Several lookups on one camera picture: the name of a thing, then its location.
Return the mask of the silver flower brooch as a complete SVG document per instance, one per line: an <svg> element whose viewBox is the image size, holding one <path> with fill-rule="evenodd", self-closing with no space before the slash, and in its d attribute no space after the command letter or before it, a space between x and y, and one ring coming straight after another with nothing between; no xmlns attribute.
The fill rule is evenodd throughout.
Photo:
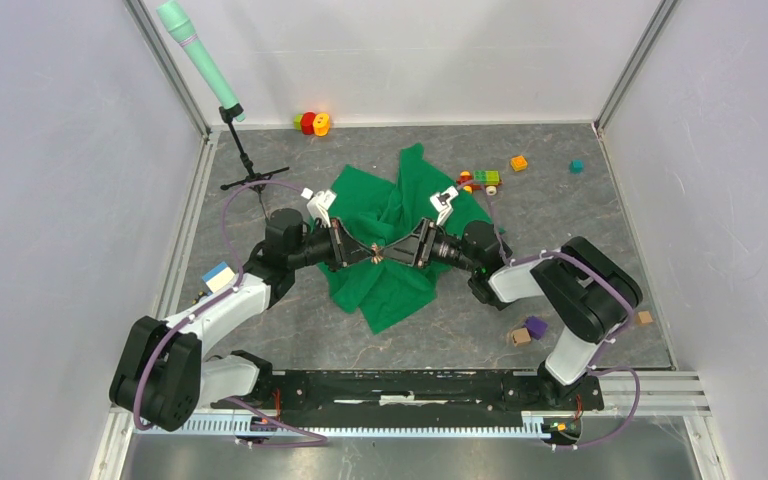
<svg viewBox="0 0 768 480"><path fill-rule="evenodd" d="M377 244L373 244L371 246L371 253L372 253L371 262L373 264L378 265L384 260L384 257L382 255L382 250Z"/></svg>

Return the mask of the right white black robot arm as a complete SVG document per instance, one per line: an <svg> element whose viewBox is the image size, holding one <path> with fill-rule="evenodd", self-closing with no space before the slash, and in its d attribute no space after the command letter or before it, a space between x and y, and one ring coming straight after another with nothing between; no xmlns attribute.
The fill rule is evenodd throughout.
<svg viewBox="0 0 768 480"><path fill-rule="evenodd" d="M491 223L472 221L457 236L425 219L407 236L371 252L376 260L416 269L445 264L467 271L473 295L497 309L525 298L546 298L564 325L537 382L540 400L551 408L562 408L577 396L577 382L644 298L636 280L581 236L516 259Z"/></svg>

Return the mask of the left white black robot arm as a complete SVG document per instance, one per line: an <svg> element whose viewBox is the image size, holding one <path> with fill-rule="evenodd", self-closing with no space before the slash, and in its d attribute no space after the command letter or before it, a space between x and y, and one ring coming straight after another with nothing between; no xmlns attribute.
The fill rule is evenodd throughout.
<svg viewBox="0 0 768 480"><path fill-rule="evenodd" d="M280 301L296 271L323 264L339 270L379 252L353 238L337 218L309 225L294 209L268 218L264 238L224 286L165 319L144 316L131 327L116 367L110 401L132 414L139 430L180 428L198 407L238 396L250 407L266 405L273 379L262 364L233 354L207 366L204 355L246 320Z"/></svg>

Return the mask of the green t-shirt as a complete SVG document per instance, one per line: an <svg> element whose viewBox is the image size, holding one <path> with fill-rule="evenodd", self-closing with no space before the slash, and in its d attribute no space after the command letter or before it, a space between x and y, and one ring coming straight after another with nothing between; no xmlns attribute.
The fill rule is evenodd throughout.
<svg viewBox="0 0 768 480"><path fill-rule="evenodd" d="M399 154L397 179L385 180L346 166L331 185L336 199L329 214L366 245L389 244L409 234L424 218L438 212L430 197L454 185L424 159L420 143ZM436 298L439 277L450 267L436 263L416 269L395 261L364 261L336 272L319 264L331 300L344 312L359 310L377 334L424 308Z"/></svg>

